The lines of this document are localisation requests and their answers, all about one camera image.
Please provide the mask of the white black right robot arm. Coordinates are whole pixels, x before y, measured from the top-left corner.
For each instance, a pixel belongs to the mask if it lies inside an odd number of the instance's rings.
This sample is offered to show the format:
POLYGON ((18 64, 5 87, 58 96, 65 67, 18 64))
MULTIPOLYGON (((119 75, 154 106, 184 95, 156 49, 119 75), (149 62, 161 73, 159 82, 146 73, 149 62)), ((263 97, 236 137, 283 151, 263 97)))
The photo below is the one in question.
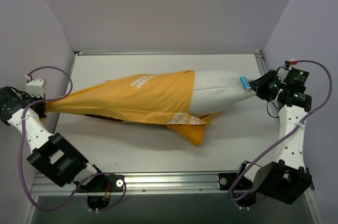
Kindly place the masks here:
POLYGON ((271 70, 243 86, 253 90, 257 97, 278 104, 279 138, 274 159, 264 165, 243 162, 234 176, 235 184, 253 192, 292 204, 312 184, 312 176, 303 158, 306 115, 312 107, 311 96, 305 94, 309 73, 293 67, 282 72, 271 70))

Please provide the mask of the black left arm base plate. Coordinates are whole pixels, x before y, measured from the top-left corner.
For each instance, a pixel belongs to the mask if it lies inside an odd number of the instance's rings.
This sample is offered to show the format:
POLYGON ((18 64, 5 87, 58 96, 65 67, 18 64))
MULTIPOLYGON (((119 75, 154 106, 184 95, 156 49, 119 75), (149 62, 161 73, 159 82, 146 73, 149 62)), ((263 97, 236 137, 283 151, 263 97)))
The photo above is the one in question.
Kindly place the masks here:
POLYGON ((98 175, 81 185, 78 193, 123 192, 123 176, 98 175))

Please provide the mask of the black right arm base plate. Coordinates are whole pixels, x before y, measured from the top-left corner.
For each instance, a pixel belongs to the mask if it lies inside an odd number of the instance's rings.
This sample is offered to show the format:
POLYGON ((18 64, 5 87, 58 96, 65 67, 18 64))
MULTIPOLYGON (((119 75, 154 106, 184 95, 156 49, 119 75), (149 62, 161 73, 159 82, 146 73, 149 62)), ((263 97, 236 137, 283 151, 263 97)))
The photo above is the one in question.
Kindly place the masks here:
MULTIPOLYGON (((219 189, 221 191, 228 191, 234 181, 237 178, 237 174, 235 172, 230 173, 219 173, 218 181, 219 181, 219 189)), ((249 190, 252 188, 253 183, 246 179, 242 178, 234 187, 234 190, 249 190)))

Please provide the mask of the orange pillowcase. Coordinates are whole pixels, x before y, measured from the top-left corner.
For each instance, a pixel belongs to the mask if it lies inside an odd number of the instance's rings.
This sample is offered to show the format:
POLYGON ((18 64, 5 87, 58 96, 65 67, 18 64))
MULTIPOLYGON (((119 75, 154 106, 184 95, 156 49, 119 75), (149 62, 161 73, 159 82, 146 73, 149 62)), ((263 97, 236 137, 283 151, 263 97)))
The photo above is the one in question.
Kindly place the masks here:
POLYGON ((97 115, 117 120, 163 125, 199 146, 209 124, 219 114, 190 111, 195 72, 137 74, 91 86, 58 100, 46 110, 73 115, 97 115))

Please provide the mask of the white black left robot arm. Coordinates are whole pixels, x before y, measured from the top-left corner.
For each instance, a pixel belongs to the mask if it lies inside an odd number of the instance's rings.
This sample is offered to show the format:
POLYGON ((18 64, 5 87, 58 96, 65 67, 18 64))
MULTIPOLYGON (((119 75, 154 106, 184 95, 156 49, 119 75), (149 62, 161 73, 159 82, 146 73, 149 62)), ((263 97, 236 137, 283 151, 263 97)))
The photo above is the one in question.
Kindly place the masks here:
POLYGON ((84 186, 102 191, 106 177, 61 134, 48 132, 40 121, 45 117, 44 97, 34 97, 13 87, 1 88, 1 121, 25 137, 31 150, 28 162, 60 187, 87 178, 84 186))

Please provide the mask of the white pillow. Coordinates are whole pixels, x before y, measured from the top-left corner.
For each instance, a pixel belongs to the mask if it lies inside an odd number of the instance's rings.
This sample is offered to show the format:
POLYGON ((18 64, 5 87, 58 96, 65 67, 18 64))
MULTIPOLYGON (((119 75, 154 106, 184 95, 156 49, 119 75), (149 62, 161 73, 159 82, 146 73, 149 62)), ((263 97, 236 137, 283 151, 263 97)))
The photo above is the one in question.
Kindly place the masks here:
POLYGON ((189 113, 196 117, 214 114, 256 95, 240 81, 243 74, 224 70, 196 71, 189 113))

